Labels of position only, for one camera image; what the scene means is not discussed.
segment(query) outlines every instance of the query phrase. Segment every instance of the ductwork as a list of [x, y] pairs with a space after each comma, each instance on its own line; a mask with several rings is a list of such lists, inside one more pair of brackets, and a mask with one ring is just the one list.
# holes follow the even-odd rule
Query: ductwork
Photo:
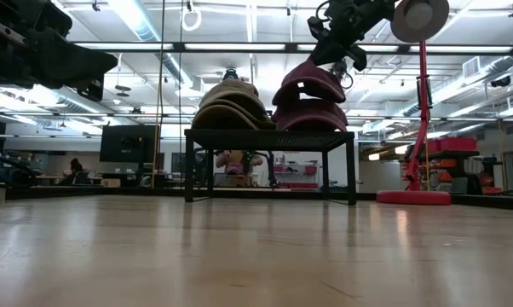
[[[513, 56], [504, 56], [499, 59], [493, 56], [482, 57], [480, 60], [480, 68], [480, 71], [475, 73], [472, 77], [465, 78], [464, 73], [459, 72], [448, 80], [434, 86], [431, 85], [433, 103], [436, 104], [450, 99], [475, 84], [486, 83], [511, 74], [513, 70]], [[418, 98], [415, 97], [408, 102], [408, 107], [400, 110], [394, 116], [409, 117], [417, 112], [419, 112]], [[365, 131], [383, 130], [393, 123], [393, 120], [384, 120], [377, 123], [366, 124], [368, 128], [365, 129]]]
[[[160, 43], [159, 32], [151, 22], [145, 8], [139, 0], [107, 0], [111, 8], [124, 21], [126, 26], [142, 41]], [[155, 54], [160, 61], [160, 53]], [[172, 54], [164, 53], [162, 61], [165, 70], [182, 88], [192, 88], [192, 77], [177, 63]]]

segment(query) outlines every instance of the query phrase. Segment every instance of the ceiling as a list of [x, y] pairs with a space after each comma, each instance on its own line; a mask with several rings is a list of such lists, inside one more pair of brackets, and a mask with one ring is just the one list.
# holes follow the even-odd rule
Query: ceiling
[[[140, 2], [150, 22], [158, 29], [162, 20], [162, 1]], [[73, 28], [67, 39], [73, 42], [137, 42], [140, 39], [127, 26], [109, 2], [99, 1], [100, 12], [92, 9], [93, 0], [54, 0], [73, 18]], [[322, 0], [194, 0], [193, 9], [201, 12], [201, 24], [192, 31], [183, 30], [182, 11], [187, 2], [167, 1], [164, 12], [165, 42], [300, 42], [312, 43], [307, 18], [314, 14]], [[512, 0], [450, 0], [451, 16], [446, 30], [429, 43], [440, 44], [513, 44]], [[187, 14], [187, 26], [197, 21], [196, 14]], [[365, 36], [365, 43], [399, 43], [391, 33], [389, 22], [378, 23]], [[251, 75], [251, 56], [254, 67]], [[183, 70], [205, 83], [204, 91], [220, 82], [226, 68], [236, 68], [240, 77], [253, 80], [267, 109], [280, 87], [282, 78], [305, 61], [302, 54], [244, 54], [244, 53], [184, 53], [172, 54]], [[428, 69], [433, 84], [447, 81], [462, 72], [462, 65], [473, 56], [429, 56]], [[117, 113], [127, 113], [133, 107], [155, 113], [158, 101], [159, 59], [155, 54], [124, 53], [120, 65], [105, 79], [104, 100], [101, 105]], [[340, 106], [348, 114], [395, 115], [400, 107], [416, 97], [416, 77], [419, 75], [417, 56], [369, 55], [363, 72], [351, 71], [354, 86], [346, 90], [347, 101]], [[198, 99], [180, 98], [176, 83], [168, 78], [163, 87], [164, 104], [173, 113], [180, 109], [192, 113]], [[128, 86], [128, 97], [118, 97], [116, 85]], [[481, 90], [475, 87], [474, 92]], [[450, 104], [462, 100], [445, 101]], [[362, 125], [365, 121], [352, 121]]]

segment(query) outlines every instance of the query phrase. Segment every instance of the round red base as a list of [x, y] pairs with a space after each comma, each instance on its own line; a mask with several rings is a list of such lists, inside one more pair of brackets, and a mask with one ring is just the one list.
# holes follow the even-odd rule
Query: round red base
[[452, 196], [447, 192], [379, 191], [376, 201], [385, 204], [449, 206]]

